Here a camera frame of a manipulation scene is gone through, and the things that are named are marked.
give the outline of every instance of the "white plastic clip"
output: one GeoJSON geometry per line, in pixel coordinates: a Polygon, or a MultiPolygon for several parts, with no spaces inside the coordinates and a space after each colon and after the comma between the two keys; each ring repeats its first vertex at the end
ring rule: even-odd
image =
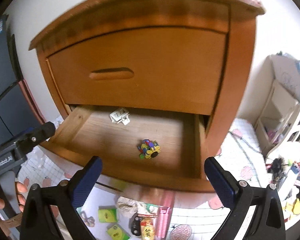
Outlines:
{"type": "Polygon", "coordinates": [[[127,125],[130,122],[129,111],[123,107],[112,112],[110,118],[113,123],[122,122],[124,125],[127,125]]]}

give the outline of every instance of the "screw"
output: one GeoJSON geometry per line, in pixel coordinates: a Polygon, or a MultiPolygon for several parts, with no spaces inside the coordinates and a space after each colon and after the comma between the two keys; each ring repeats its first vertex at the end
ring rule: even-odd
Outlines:
{"type": "Polygon", "coordinates": [[[37,188],[38,188],[38,184],[33,184],[30,188],[32,189],[32,190],[36,190],[37,188]]]}
{"type": "Polygon", "coordinates": [[[59,185],[62,186],[62,187],[64,187],[64,186],[67,186],[68,183],[69,183],[69,181],[66,180],[66,179],[64,179],[64,180],[60,181],[59,185]]]}
{"type": "Polygon", "coordinates": [[[245,180],[240,180],[240,181],[239,181],[239,185],[240,185],[241,187],[246,187],[246,186],[248,185],[248,183],[247,183],[245,180]]]}
{"type": "Polygon", "coordinates": [[[276,188],[277,188],[277,187],[275,186],[275,184],[272,184],[272,183],[269,185],[269,187],[270,187],[270,189],[276,189],[276,188]]]}

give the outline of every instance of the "toy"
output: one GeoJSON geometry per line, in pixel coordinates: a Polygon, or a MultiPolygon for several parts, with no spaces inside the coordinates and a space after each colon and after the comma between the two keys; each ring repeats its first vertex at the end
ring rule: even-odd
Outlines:
{"type": "Polygon", "coordinates": [[[141,152],[139,155],[141,159],[151,159],[157,157],[158,153],[160,153],[160,146],[156,141],[144,139],[141,146],[138,146],[138,150],[141,152]]]}
{"type": "Polygon", "coordinates": [[[87,227],[94,227],[95,224],[95,220],[93,217],[87,217],[86,213],[84,211],[80,212],[80,217],[82,218],[83,222],[85,223],[85,225],[87,227]]]}
{"type": "Polygon", "coordinates": [[[295,215],[298,215],[300,214],[300,200],[297,198],[294,205],[293,205],[293,209],[292,209],[292,212],[295,214],[295,215]]]}

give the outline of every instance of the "human hand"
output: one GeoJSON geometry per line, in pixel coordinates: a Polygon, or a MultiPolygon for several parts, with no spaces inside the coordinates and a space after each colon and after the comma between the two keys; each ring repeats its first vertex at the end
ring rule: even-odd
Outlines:
{"type": "MultiPolygon", "coordinates": [[[[26,199],[21,193],[26,193],[28,191],[26,185],[22,184],[21,182],[16,182],[16,191],[18,192],[17,197],[18,197],[18,202],[19,202],[19,208],[20,211],[23,212],[26,204],[26,199]]],[[[0,209],[4,208],[5,203],[4,201],[0,198],[0,209]]]]}

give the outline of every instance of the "pink comb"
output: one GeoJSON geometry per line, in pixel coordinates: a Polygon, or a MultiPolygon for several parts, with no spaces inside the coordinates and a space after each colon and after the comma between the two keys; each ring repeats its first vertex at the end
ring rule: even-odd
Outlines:
{"type": "Polygon", "coordinates": [[[166,231],[168,226],[170,207],[159,207],[158,217],[157,217],[157,227],[156,227],[156,236],[159,238],[166,237],[166,231]]]}

